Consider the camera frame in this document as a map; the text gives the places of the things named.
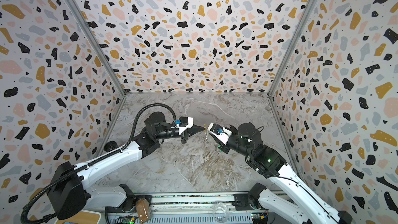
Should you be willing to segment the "steel split keyring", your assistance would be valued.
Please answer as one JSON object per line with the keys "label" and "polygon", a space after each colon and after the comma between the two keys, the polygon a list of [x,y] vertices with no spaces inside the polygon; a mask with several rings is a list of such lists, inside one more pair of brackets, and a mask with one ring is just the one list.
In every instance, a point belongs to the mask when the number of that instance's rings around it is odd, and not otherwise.
{"label": "steel split keyring", "polygon": [[208,136],[209,136],[209,134],[208,134],[208,129],[205,128],[205,129],[204,129],[204,138],[203,138],[203,141],[204,141],[204,142],[207,142]]}

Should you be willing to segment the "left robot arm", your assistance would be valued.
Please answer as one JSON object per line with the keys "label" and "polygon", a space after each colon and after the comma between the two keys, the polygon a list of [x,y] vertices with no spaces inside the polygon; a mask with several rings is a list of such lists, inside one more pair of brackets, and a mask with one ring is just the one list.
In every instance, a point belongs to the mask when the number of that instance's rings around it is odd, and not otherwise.
{"label": "left robot arm", "polygon": [[191,136],[205,130],[204,127],[195,125],[191,117],[180,117],[167,123],[162,112],[152,113],[144,123],[141,133],[124,146],[75,166],[70,162],[58,166],[51,180],[55,185],[47,192],[58,219],[68,219],[92,202],[94,194],[89,192],[89,188],[99,179],[147,157],[164,140],[179,138],[184,144]]}

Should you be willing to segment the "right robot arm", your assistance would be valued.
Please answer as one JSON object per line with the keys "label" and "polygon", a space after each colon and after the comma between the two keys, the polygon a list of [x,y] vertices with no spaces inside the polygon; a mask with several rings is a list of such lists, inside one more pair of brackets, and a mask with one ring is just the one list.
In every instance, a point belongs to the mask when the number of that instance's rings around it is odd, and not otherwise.
{"label": "right robot arm", "polygon": [[247,165],[276,184],[291,199],[285,200],[257,183],[247,194],[247,204],[253,209],[268,209],[292,224],[352,223],[352,216],[347,211],[338,211],[322,200],[282,155],[263,143],[262,130],[263,127],[256,128],[251,122],[238,128],[211,123],[207,128],[220,150],[225,153],[232,150],[243,155]]}

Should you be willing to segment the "clear glass jar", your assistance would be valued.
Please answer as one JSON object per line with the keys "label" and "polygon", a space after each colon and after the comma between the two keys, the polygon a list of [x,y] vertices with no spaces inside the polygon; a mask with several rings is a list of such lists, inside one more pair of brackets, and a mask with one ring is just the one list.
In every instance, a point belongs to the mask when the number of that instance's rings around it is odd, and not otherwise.
{"label": "clear glass jar", "polygon": [[225,203],[219,202],[213,207],[212,213],[214,221],[217,223],[226,223],[230,216],[230,209]]}

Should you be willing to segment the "black round lens cap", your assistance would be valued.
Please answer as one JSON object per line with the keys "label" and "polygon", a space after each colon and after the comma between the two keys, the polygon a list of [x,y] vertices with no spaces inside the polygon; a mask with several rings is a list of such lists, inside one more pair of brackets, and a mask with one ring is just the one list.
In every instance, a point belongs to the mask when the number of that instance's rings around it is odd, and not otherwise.
{"label": "black round lens cap", "polygon": [[117,149],[119,146],[115,141],[109,141],[104,145],[104,151],[105,152],[111,152],[115,149]]}

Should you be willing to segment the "brown circuit box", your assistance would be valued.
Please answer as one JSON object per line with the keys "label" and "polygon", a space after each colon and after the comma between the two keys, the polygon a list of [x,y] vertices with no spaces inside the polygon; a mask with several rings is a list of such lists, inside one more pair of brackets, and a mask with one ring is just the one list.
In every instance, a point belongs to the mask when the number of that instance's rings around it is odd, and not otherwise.
{"label": "brown circuit box", "polygon": [[140,224],[144,224],[145,222],[152,219],[152,213],[149,201],[145,198],[139,199],[136,204],[136,212],[140,221]]}

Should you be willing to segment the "wooden board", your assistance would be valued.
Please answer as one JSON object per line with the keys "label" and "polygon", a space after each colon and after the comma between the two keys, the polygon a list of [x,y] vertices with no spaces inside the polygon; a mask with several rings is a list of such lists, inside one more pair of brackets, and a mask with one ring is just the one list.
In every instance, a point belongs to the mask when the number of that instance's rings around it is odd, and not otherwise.
{"label": "wooden board", "polygon": [[55,224],[99,224],[101,213],[93,211],[80,211],[65,220],[56,219]]}

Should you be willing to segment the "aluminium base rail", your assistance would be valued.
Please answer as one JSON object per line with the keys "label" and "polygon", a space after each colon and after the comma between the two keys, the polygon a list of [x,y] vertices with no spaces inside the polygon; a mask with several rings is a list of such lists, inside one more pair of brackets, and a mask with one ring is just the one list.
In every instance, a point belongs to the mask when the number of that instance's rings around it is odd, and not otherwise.
{"label": "aluminium base rail", "polygon": [[[144,196],[150,204],[149,224],[310,224],[304,210],[282,191],[267,190],[263,206],[247,204],[246,192],[162,193]],[[217,223],[213,207],[225,203],[230,209],[226,223]]]}

